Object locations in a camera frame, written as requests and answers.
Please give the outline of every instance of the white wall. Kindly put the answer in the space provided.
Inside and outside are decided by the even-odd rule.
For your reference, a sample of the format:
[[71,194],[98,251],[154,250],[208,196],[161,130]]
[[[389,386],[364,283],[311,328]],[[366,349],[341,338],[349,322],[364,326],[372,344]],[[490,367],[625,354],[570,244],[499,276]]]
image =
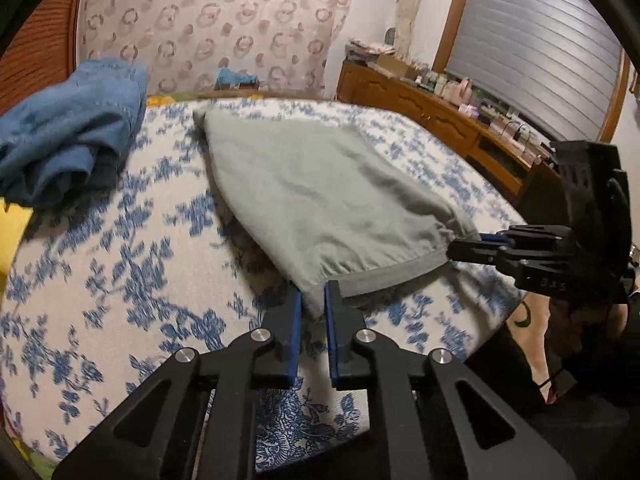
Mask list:
[[630,92],[626,93],[611,143],[618,147],[620,165],[629,180],[633,241],[640,246],[640,102]]
[[449,15],[452,0],[422,0],[415,20],[414,40],[410,55],[429,65],[433,64],[444,24]]
[[351,9],[342,31],[329,47],[324,69],[324,95],[333,97],[349,38],[383,43],[385,33],[396,22],[396,0],[351,0]]

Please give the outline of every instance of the folded garment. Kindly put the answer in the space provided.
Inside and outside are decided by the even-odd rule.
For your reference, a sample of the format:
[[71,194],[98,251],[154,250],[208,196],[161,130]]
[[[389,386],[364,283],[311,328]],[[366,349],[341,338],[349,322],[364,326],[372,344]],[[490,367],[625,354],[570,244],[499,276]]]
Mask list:
[[0,117],[0,196],[51,207],[70,193],[110,189],[145,107],[144,67],[85,61]]
[[212,174],[238,221],[322,316],[324,284],[345,298],[406,282],[447,262],[471,218],[394,168],[355,128],[194,112]]

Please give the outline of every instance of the blue floral pattern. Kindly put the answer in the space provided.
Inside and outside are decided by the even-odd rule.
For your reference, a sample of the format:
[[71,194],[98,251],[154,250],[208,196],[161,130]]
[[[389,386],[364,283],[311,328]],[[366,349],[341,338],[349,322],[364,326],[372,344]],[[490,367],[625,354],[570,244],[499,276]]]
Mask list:
[[[36,216],[0,310],[0,398],[25,442],[60,460],[183,346],[224,348],[282,301],[284,280],[207,177],[200,103],[150,108],[112,193]],[[335,102],[219,100],[253,120],[355,126],[391,164],[457,204],[483,232],[522,219],[464,160],[392,112]],[[416,352],[471,354],[520,301],[491,267],[454,263],[356,298],[367,324]],[[257,466],[321,452],[369,426],[365,392],[336,392],[324,324],[302,333],[300,376],[267,391]]]

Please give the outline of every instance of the window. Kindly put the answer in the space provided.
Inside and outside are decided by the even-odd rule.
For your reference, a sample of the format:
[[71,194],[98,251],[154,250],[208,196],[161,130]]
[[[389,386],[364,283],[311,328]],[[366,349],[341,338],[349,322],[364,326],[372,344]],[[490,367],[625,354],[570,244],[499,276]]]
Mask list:
[[622,49],[587,0],[466,0],[447,72],[561,140],[597,140]]

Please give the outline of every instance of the triangular cutout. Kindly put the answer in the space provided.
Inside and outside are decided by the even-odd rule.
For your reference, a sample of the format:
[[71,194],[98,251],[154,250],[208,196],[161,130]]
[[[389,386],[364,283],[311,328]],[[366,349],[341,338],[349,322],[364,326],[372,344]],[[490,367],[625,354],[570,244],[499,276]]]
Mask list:
[[516,435],[511,425],[469,383],[458,381],[456,390],[481,449],[490,449],[511,440]]
[[113,435],[136,446],[148,446],[170,388],[170,380],[161,381],[118,423]]

